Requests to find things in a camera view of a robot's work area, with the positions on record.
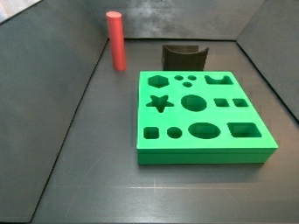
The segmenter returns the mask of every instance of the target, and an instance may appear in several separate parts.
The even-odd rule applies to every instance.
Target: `red cylinder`
[[[107,13],[107,29],[114,67],[118,71],[124,71],[127,70],[127,57],[124,45],[123,19],[122,14],[116,11],[110,11]]]

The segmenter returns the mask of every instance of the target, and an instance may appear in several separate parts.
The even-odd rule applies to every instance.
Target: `square hole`
[[[218,107],[224,108],[230,106],[230,103],[226,99],[214,99],[214,101]]]
[[[248,106],[248,103],[244,99],[232,99],[232,101],[239,108],[244,108]]]
[[[159,138],[159,129],[156,127],[144,128],[144,138],[146,139]]]
[[[234,137],[262,137],[258,126],[252,122],[230,122],[228,130]]]

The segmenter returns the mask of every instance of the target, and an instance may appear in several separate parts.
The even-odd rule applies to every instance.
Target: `metal wall panel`
[[[299,120],[299,1],[267,0],[238,43]]]
[[[30,221],[107,36],[83,0],[0,26],[0,221]]]
[[[107,11],[124,17],[134,39],[235,40],[264,0],[92,0],[102,21]]]

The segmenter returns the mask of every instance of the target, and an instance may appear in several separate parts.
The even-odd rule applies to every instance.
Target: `gray floor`
[[[264,164],[136,164],[136,90],[162,70],[163,44],[210,47],[207,70],[231,71],[279,143]],[[299,127],[234,42],[126,42],[126,72],[108,48],[42,198],[34,223],[298,222]]]

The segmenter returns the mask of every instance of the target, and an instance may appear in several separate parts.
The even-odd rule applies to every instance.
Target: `shape sorter tray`
[[[231,72],[142,72],[138,163],[264,163],[278,148]]]

